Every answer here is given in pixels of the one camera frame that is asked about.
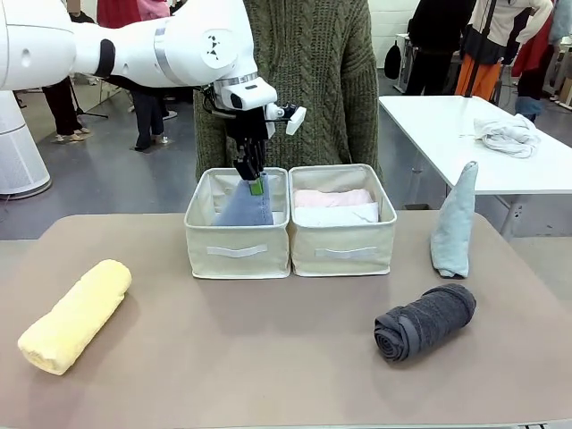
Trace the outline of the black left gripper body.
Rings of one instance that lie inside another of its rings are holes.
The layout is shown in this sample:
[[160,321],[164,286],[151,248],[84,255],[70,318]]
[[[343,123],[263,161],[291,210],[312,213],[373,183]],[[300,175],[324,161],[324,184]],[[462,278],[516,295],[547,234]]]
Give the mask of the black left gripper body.
[[258,107],[247,111],[224,110],[223,113],[225,114],[223,121],[227,139],[227,155],[236,156],[240,148],[250,142],[265,156],[267,141],[270,138],[265,109]]

